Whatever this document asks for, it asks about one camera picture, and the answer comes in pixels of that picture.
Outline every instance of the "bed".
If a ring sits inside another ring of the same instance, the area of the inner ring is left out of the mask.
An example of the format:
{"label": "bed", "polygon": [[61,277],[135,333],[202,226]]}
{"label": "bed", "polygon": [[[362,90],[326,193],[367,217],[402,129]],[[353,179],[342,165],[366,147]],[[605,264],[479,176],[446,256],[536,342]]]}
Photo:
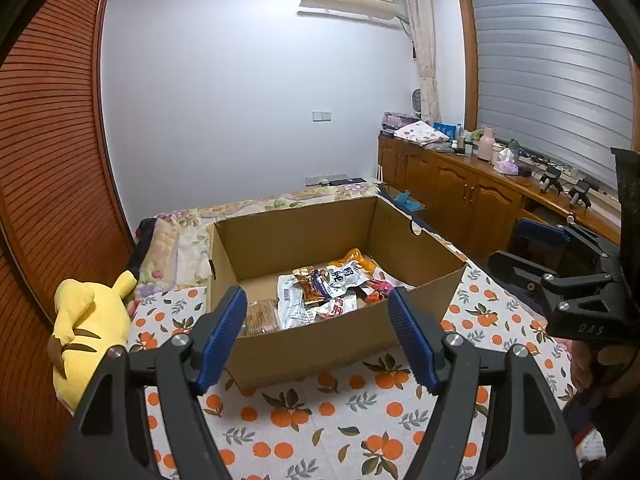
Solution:
{"label": "bed", "polygon": [[[319,187],[160,215],[140,268],[129,309],[135,310],[127,347],[155,348],[189,331],[204,313],[209,275],[206,227],[231,216],[313,203],[349,200],[378,192],[375,184]],[[565,346],[543,323],[468,260],[433,235],[468,267],[442,321],[479,347],[525,344],[562,408],[575,389]],[[489,388],[481,386],[459,478],[476,469],[486,424]],[[402,478],[420,443],[435,397],[415,382],[401,349],[371,355],[346,367],[261,390],[240,390],[225,372],[199,398],[223,461],[236,479]],[[146,390],[148,422],[159,470],[178,478],[162,424],[158,394]]]}

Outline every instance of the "silver bolt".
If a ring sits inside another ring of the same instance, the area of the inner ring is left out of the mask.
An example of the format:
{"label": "silver bolt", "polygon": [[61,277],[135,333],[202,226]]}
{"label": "silver bolt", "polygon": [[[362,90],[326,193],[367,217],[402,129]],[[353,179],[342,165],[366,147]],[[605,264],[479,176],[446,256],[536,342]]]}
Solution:
{"label": "silver bolt", "polygon": [[189,335],[185,333],[176,334],[171,338],[171,343],[175,346],[185,346],[189,342]]}
{"label": "silver bolt", "polygon": [[112,346],[107,350],[107,357],[110,357],[111,359],[117,359],[122,354],[124,354],[124,352],[126,352],[124,346],[121,346],[121,345]]}
{"label": "silver bolt", "polygon": [[463,338],[460,334],[452,333],[447,334],[445,341],[451,346],[460,346],[464,342],[465,338]]}
{"label": "silver bolt", "polygon": [[513,350],[513,353],[516,354],[516,357],[526,357],[527,355],[529,355],[529,350],[527,350],[527,347],[524,345],[513,345],[511,349]]}

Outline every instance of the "curtain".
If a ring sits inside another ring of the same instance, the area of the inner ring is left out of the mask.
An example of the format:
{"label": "curtain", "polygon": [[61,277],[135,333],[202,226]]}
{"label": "curtain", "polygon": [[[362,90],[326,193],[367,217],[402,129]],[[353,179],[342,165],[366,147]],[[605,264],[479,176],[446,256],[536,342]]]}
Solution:
{"label": "curtain", "polygon": [[431,0],[406,0],[406,7],[418,62],[422,120],[433,124],[440,121],[433,8]]}

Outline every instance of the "yellow plush toy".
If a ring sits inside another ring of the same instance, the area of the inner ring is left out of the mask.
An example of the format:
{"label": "yellow plush toy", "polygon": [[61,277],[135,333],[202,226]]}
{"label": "yellow plush toy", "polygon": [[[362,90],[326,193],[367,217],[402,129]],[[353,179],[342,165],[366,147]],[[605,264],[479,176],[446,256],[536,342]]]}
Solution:
{"label": "yellow plush toy", "polygon": [[56,289],[57,316],[47,353],[56,395],[70,410],[78,407],[109,347],[126,343],[130,319],[122,299],[135,286],[134,275],[126,270],[111,288],[65,280]]}

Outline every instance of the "open cardboard box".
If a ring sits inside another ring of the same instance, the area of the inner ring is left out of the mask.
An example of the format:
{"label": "open cardboard box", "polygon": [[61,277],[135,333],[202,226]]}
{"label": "open cardboard box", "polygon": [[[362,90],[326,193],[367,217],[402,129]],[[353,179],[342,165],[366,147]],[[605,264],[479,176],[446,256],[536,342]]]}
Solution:
{"label": "open cardboard box", "polygon": [[[416,288],[409,294],[441,320],[465,263],[428,232],[373,196],[229,218],[210,227],[212,276],[207,311],[231,285],[253,301],[276,298],[278,276],[298,267],[343,257],[359,248],[391,276]],[[239,337],[226,363],[241,388],[255,388],[315,374],[398,345],[386,301],[333,319]]]}

